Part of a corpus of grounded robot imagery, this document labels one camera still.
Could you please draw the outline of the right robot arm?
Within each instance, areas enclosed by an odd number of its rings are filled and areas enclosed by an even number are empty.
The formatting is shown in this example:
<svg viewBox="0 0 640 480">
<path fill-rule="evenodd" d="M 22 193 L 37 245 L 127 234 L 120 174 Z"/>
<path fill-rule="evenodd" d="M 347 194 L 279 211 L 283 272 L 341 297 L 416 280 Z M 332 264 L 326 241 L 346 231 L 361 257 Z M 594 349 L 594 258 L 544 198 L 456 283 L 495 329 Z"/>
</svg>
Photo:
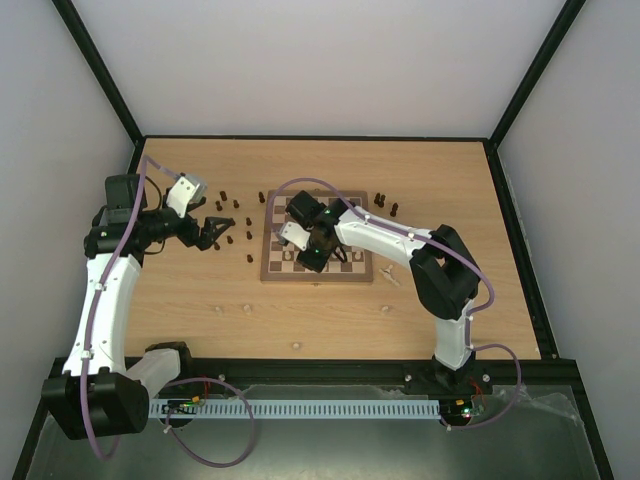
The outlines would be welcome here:
<svg viewBox="0 0 640 480">
<path fill-rule="evenodd" d="M 445 390 L 460 390 L 471 379 L 476 353 L 471 324 L 495 293 L 461 236 L 451 226 L 416 228 L 382 218 L 343 197 L 322 201 L 306 191 L 287 200 L 279 239 L 297 251 L 296 262 L 324 271 L 330 259 L 346 261 L 367 253 L 405 270 L 387 271 L 413 289 L 435 323 L 433 376 Z"/>
</svg>

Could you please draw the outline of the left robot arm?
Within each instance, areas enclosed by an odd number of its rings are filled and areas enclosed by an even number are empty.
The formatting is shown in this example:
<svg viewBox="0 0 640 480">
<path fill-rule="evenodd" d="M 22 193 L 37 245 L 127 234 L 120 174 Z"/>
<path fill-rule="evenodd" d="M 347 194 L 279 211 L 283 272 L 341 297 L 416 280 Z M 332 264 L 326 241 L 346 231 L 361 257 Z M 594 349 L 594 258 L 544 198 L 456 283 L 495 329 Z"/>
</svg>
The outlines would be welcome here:
<svg viewBox="0 0 640 480">
<path fill-rule="evenodd" d="M 206 183 L 180 174 L 150 209 L 138 174 L 106 179 L 106 203 L 85 237 L 87 287 L 71 352 L 59 376 L 45 380 L 42 401 L 71 440 L 141 432 L 151 400 L 169 382 L 194 372 L 185 342 L 149 346 L 133 366 L 125 362 L 130 305 L 148 247 L 177 238 L 205 251 L 231 218 L 198 222 L 191 211 L 206 202 Z"/>
</svg>

